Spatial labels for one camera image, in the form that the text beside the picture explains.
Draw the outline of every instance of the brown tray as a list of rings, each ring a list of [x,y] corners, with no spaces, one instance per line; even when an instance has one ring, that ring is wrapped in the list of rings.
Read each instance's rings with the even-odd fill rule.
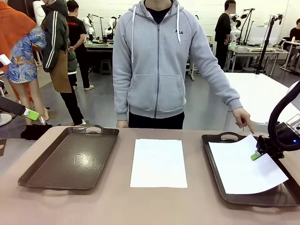
[[[88,128],[101,132],[87,132]],[[29,188],[90,190],[99,181],[119,130],[68,127],[19,178]]]
[[[282,165],[278,159],[273,159],[279,168],[288,177],[288,180],[277,187],[253,195],[229,195],[226,194],[220,174],[217,169],[214,157],[211,153],[209,142],[213,143],[233,143],[236,140],[226,139],[222,140],[224,135],[233,135],[238,138],[238,141],[244,139],[246,136],[241,136],[232,132],[224,132],[219,135],[203,135],[202,141],[206,149],[207,156],[210,161],[215,180],[220,191],[222,198],[234,204],[258,206],[258,207],[287,207],[287,206],[300,206],[300,187],[287,169]]]

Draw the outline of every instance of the man's right hand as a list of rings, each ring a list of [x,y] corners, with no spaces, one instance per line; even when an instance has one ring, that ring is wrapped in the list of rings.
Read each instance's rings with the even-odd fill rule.
[[[117,128],[128,128],[128,121],[127,120],[118,120]]]

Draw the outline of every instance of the hoodie drawstring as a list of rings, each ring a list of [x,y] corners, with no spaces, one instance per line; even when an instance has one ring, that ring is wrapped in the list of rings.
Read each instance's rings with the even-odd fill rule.
[[[177,29],[177,38],[179,41],[179,45],[181,45],[181,38],[180,38],[180,31],[179,31],[179,3],[177,4],[177,23],[176,23],[176,29]]]
[[[131,34],[131,62],[133,64],[133,29],[134,29],[134,25],[135,25],[135,12],[136,12],[136,6],[133,9],[133,15],[132,15],[132,34]]]

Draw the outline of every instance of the white paper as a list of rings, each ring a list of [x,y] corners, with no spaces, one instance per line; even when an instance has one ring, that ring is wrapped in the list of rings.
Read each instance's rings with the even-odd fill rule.
[[[131,188],[187,188],[182,142],[137,139]]]
[[[256,144],[252,135],[235,143],[209,143],[227,194],[256,194],[288,180],[268,154],[252,161]]]

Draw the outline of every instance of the white brick wall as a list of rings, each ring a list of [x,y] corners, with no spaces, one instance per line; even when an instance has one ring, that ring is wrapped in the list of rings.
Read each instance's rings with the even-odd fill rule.
[[[88,13],[104,17],[103,28],[111,16],[119,16],[127,12],[139,0],[77,0],[79,4],[79,18],[85,17]],[[300,0],[236,0],[237,13],[242,14],[245,8],[255,8],[252,19],[254,24],[263,24],[270,14],[286,12],[286,19],[279,29],[282,30],[281,37],[288,35],[290,29],[295,26],[295,21],[300,18]],[[219,16],[224,11],[225,0],[180,0],[180,4],[187,10],[199,16],[199,21],[206,34],[214,35],[215,26]],[[95,30],[101,35],[99,20],[95,19]]]

